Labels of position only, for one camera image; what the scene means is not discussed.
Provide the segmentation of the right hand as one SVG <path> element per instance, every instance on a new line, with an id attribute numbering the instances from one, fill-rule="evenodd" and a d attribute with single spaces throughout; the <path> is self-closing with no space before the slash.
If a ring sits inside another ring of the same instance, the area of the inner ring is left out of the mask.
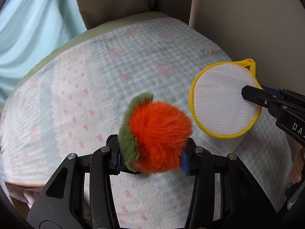
<path id="1" fill-rule="evenodd" d="M 304 168 L 303 150 L 303 147 L 298 149 L 293 160 L 292 169 L 289 175 L 290 182 L 293 184 L 300 182 L 302 179 L 302 170 Z"/>

